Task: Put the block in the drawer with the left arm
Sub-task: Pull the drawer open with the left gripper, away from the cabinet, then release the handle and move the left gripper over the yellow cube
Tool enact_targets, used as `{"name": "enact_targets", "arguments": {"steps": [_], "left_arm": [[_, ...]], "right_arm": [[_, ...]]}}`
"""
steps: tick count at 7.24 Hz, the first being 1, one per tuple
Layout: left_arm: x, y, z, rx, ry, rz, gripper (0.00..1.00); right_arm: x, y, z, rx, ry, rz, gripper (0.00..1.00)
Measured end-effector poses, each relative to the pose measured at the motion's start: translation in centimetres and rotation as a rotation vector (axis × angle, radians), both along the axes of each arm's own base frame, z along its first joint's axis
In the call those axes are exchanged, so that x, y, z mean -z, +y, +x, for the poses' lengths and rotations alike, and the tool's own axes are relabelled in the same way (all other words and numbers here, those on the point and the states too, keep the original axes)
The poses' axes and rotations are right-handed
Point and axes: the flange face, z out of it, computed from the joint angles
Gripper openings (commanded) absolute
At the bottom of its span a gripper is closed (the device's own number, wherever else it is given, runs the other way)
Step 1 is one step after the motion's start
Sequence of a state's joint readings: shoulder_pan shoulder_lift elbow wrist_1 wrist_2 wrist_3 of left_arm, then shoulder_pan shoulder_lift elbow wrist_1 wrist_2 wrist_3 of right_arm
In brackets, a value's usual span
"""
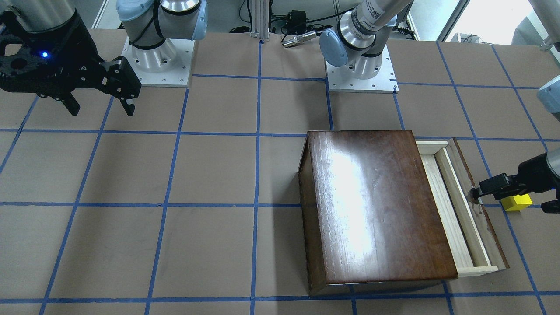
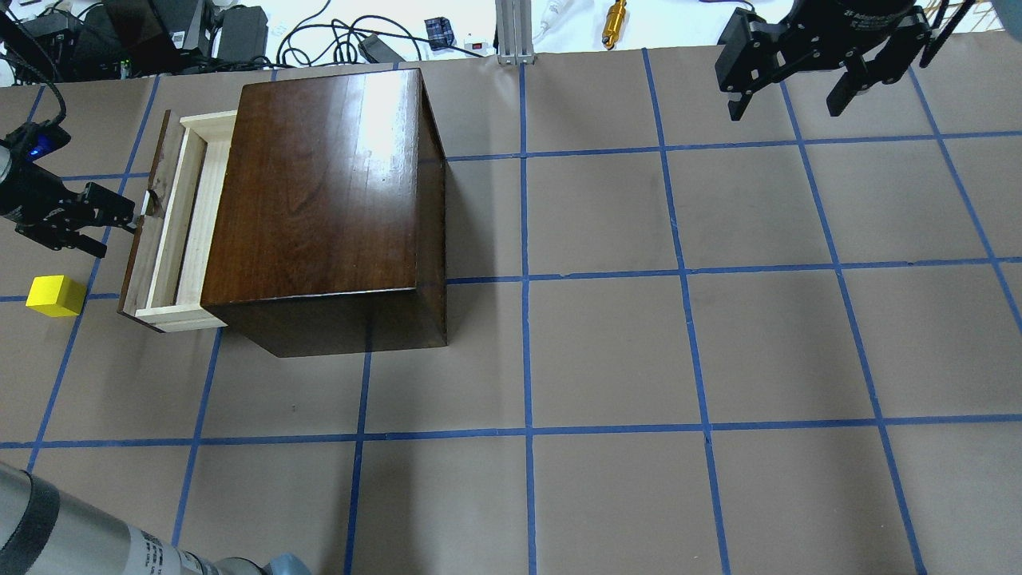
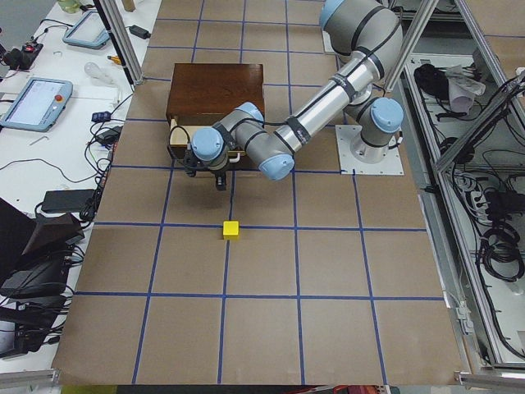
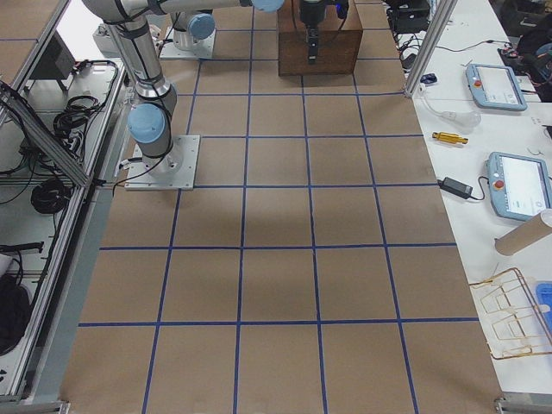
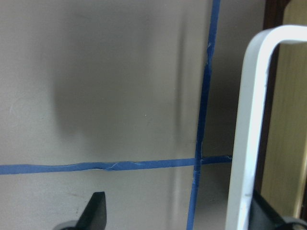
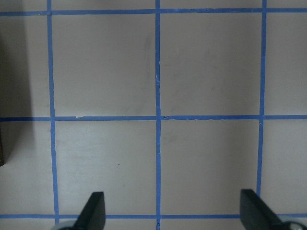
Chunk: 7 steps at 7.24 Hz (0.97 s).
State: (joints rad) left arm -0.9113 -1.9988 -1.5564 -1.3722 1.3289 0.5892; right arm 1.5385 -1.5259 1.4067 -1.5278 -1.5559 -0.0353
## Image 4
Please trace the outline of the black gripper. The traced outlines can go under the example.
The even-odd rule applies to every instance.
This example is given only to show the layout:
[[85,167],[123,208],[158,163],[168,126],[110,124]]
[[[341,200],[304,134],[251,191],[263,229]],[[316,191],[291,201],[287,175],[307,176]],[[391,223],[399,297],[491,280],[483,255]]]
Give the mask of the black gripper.
[[324,0],[300,0],[299,18],[306,26],[306,42],[308,45],[308,64],[317,62],[319,50],[318,26],[326,16],[326,2]]

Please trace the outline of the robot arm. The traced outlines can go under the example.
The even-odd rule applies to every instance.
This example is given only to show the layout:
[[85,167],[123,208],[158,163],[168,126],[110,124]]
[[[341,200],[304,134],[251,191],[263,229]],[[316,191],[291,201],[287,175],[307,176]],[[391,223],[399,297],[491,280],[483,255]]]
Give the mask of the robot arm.
[[193,10],[170,15],[173,43],[177,49],[190,50],[215,32],[216,24],[211,10]]
[[214,9],[253,7],[263,12],[274,12],[282,1],[86,1],[86,8],[116,32],[116,48],[126,68],[135,77],[135,86],[142,100],[151,102],[173,114],[176,91],[170,86],[160,65],[160,58],[152,40],[147,15],[169,15],[173,29],[190,34],[192,26],[212,18]]

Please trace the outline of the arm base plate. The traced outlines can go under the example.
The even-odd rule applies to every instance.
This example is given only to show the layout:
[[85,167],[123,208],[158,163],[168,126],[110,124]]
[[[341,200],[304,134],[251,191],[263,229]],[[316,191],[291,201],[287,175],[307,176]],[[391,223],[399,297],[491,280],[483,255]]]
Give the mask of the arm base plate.
[[196,39],[188,33],[172,31],[167,35],[160,58],[162,60],[210,60],[216,39],[216,31],[205,39]]
[[158,166],[149,170],[157,163],[157,160],[149,158],[130,165],[130,179],[123,183],[125,189],[191,191],[195,184],[199,147],[199,135],[175,135],[172,138],[172,151]]

